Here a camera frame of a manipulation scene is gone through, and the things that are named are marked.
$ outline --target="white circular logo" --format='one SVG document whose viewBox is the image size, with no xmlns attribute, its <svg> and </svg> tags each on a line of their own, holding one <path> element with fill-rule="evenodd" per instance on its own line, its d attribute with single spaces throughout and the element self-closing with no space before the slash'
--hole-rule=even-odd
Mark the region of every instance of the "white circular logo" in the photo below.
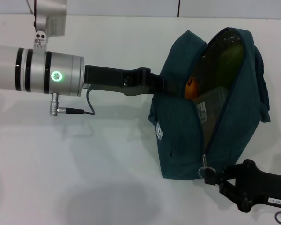
<svg viewBox="0 0 281 225">
<path fill-rule="evenodd" d="M 159 140 L 161 140 L 163 138 L 163 131 L 160 128 L 159 122 L 156 123 L 155 128 L 156 128 L 156 136 Z"/>
</svg>

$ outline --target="metal bracket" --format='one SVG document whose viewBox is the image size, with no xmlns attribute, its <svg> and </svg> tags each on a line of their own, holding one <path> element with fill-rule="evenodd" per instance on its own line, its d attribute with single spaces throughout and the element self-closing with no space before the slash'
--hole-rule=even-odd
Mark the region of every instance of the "metal bracket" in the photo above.
<svg viewBox="0 0 281 225">
<path fill-rule="evenodd" d="M 122 70 L 106 67 L 85 66 L 84 88 L 123 93 L 126 96 L 152 94 L 156 91 L 178 95 L 176 82 L 151 73 L 149 68 Z"/>
<path fill-rule="evenodd" d="M 67 0 L 34 0 L 34 49 L 46 51 L 50 37 L 65 34 L 66 15 Z"/>
<path fill-rule="evenodd" d="M 236 179 L 235 185 L 228 182 L 230 179 Z M 252 160 L 225 167 L 217 180 L 220 193 L 242 212 L 249 212 L 256 204 L 281 208 L 281 176 L 259 170 Z"/>
</svg>

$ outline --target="silver connector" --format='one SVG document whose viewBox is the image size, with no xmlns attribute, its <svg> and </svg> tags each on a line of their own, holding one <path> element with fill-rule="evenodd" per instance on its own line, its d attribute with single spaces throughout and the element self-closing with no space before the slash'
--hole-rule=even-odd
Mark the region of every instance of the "silver connector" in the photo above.
<svg viewBox="0 0 281 225">
<path fill-rule="evenodd" d="M 57 116 L 57 109 L 58 109 L 58 94 L 52 94 L 52 100 L 50 104 L 50 116 Z"/>
<path fill-rule="evenodd" d="M 57 112 L 58 112 L 58 113 L 62 113 L 62 114 L 66 114 L 66 108 L 62 108 L 62 107 L 61 107 L 61 108 L 58 108 L 58 109 L 57 109 Z"/>
</svg>

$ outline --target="teal zippered pouch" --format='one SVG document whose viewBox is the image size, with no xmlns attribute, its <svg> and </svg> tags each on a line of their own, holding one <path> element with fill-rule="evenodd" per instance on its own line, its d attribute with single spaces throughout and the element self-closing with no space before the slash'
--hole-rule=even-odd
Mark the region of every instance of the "teal zippered pouch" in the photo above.
<svg viewBox="0 0 281 225">
<path fill-rule="evenodd" d="M 225 28 L 208 45 L 187 31 L 174 43 L 160 76 L 179 84 L 180 97 L 155 93 L 148 117 L 163 177 L 198 178 L 204 154 L 217 171 L 237 162 L 259 122 L 270 121 L 263 73 L 247 30 Z M 186 100 L 191 76 L 198 97 Z"/>
</svg>

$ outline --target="zipper pull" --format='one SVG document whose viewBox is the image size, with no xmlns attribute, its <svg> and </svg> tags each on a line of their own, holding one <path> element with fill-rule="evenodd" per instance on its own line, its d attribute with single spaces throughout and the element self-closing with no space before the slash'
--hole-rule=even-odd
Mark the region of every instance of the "zipper pull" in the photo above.
<svg viewBox="0 0 281 225">
<path fill-rule="evenodd" d="M 202 155 L 203 167 L 198 170 L 198 174 L 204 179 L 206 184 L 216 185 L 217 174 L 216 170 L 212 167 L 207 166 L 206 155 Z"/>
</svg>

